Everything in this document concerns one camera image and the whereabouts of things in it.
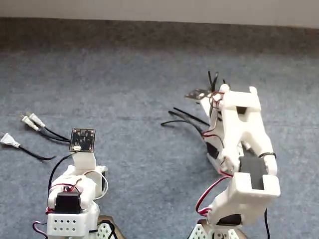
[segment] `wire connector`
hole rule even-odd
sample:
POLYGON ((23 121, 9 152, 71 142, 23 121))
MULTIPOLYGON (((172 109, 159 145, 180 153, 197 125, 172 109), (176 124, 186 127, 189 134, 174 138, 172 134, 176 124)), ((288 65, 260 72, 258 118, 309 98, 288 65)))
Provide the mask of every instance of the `wire connector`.
POLYGON ((36 126, 35 123, 33 123, 32 120, 30 120, 28 116, 20 115, 20 117, 21 117, 21 121, 23 123, 27 124, 35 131, 40 131, 40 128, 38 126, 36 126))
POLYGON ((38 126, 44 128, 45 123, 43 123, 42 120, 39 119, 38 116, 35 115, 35 113, 27 112, 26 115, 29 117, 30 120, 32 120, 34 123, 36 123, 38 126))
POLYGON ((0 139, 0 143, 13 146, 15 148, 19 148, 20 146, 20 144, 17 141, 15 141, 14 138, 8 133, 4 134, 4 136, 0 139))

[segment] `red wire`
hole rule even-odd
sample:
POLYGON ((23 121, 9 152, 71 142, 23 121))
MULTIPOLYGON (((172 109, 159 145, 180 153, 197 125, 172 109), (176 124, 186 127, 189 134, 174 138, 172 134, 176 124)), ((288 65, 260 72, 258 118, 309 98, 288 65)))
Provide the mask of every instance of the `red wire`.
POLYGON ((79 192, 79 190, 75 187, 75 185, 77 184, 78 181, 76 181, 76 183, 74 185, 72 184, 69 184, 69 183, 58 183, 58 184, 55 184, 53 186, 51 186, 51 188, 55 187, 55 186, 69 186, 71 187, 67 192, 71 192, 74 188, 79 192))
POLYGON ((207 213, 210 210, 210 208, 203 208, 201 210, 198 210, 200 204, 203 202, 203 200, 205 199, 205 197, 207 196, 207 194, 214 188, 216 187, 221 181, 223 181, 224 179, 229 178, 229 176, 224 176, 220 179, 218 179, 216 182, 214 182, 212 185, 209 186, 209 188, 206 189, 206 191, 200 196, 200 198, 198 199, 197 203, 196 203, 196 207, 195 210, 197 211, 197 213, 199 213, 200 215, 207 217, 207 213))

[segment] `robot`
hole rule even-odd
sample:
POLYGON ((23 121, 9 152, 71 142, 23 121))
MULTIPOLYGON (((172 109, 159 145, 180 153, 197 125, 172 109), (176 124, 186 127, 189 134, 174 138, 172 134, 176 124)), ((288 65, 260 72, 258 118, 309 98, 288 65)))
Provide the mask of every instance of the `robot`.
MULTIPOLYGON (((196 204, 196 211, 207 217, 199 221, 189 239, 238 239, 245 238, 240 227, 251 224, 261 215, 267 219, 267 206, 280 196, 277 177, 276 154, 271 140, 265 132, 261 116, 261 105, 255 87, 249 92, 236 92, 224 81, 215 90, 218 73, 210 81, 210 90, 194 90, 185 97, 200 104, 209 118, 209 129, 200 132, 207 146, 207 157, 223 177, 210 186, 196 204), (209 191, 219 182, 229 179, 227 188, 206 208, 199 206, 209 191)), ((207 124, 183 112, 171 115, 188 118, 207 124)), ((164 126, 171 120, 162 123, 164 126)))
POLYGON ((72 130, 69 151, 53 169, 48 186, 48 239, 118 239, 119 232, 110 220, 99 220, 100 210, 95 200, 108 190, 105 178, 108 168, 96 165, 94 129, 72 130), (74 164, 52 183, 55 169, 68 157, 74 164))

